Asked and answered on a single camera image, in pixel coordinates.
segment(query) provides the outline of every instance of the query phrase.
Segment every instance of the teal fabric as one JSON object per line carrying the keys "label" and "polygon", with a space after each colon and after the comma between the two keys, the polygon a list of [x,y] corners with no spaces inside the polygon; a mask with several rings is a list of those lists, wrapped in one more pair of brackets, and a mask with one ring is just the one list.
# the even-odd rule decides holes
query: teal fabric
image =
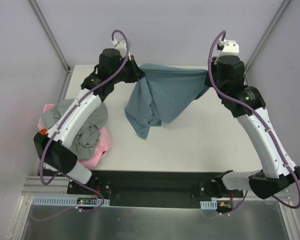
{"label": "teal fabric", "polygon": [[147,139],[152,126],[171,123],[209,87],[205,86],[207,71],[157,64],[144,64],[140,79],[125,107],[125,115],[139,137]]}

